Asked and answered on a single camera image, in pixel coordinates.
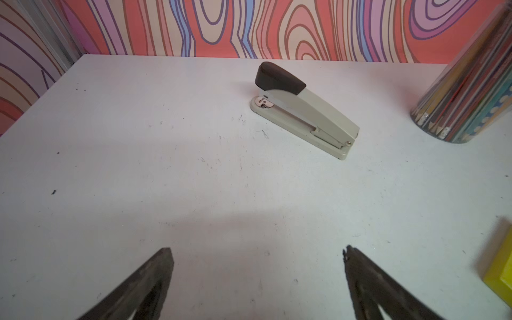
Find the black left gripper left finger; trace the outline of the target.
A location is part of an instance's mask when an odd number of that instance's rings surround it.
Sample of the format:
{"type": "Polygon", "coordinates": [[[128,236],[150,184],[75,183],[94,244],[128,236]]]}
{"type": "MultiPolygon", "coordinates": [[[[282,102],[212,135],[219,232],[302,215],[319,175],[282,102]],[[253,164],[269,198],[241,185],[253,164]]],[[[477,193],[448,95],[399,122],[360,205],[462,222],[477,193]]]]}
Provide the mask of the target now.
{"type": "Polygon", "coordinates": [[[171,249],[161,248],[80,319],[159,319],[173,266],[171,249]]]}

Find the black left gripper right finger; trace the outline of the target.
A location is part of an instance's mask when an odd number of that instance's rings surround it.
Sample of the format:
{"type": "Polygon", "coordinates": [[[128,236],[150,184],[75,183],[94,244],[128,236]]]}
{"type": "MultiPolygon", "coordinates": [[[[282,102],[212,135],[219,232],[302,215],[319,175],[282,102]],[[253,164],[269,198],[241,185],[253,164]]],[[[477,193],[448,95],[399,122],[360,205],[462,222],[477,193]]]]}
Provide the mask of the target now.
{"type": "Polygon", "coordinates": [[[441,319],[362,251],[343,251],[345,275],[356,319],[441,319]]]}

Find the yellow block horizontal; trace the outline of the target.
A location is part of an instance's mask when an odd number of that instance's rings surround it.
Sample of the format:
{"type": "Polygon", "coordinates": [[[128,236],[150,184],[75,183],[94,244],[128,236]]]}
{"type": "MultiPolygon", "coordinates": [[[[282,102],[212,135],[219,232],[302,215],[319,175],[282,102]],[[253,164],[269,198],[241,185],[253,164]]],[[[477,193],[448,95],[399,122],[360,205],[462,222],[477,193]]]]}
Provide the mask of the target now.
{"type": "Polygon", "coordinates": [[[511,231],[502,241],[484,275],[483,282],[511,307],[511,231]]]}

